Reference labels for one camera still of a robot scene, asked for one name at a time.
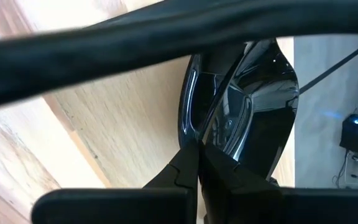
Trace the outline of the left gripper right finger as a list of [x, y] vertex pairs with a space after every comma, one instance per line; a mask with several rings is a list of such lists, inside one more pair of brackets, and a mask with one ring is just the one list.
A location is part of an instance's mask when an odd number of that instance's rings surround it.
[[358, 224], [358, 190], [277, 187], [213, 145], [199, 177], [209, 224]]

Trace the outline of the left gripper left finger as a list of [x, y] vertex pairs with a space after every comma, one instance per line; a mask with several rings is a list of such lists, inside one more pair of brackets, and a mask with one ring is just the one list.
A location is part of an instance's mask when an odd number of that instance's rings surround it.
[[139, 189], [60, 189], [41, 196], [32, 224], [196, 224], [199, 145], [189, 142]]

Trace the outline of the black leaf-shaped mini plate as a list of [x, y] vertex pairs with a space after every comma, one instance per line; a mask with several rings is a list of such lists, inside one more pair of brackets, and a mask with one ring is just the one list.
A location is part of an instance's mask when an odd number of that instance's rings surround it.
[[198, 136], [269, 179], [298, 106], [296, 73], [276, 39], [249, 42], [217, 86]]
[[191, 56], [178, 107], [180, 147], [185, 146], [200, 131], [224, 76], [237, 58], [244, 54], [245, 46], [245, 43], [222, 45]]

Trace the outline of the wooden shelf with black legs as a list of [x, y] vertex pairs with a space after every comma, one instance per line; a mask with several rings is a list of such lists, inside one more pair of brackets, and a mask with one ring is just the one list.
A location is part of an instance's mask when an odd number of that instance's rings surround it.
[[[83, 27], [161, 0], [15, 0], [36, 32]], [[45, 96], [113, 187], [141, 187], [177, 153], [182, 57]]]

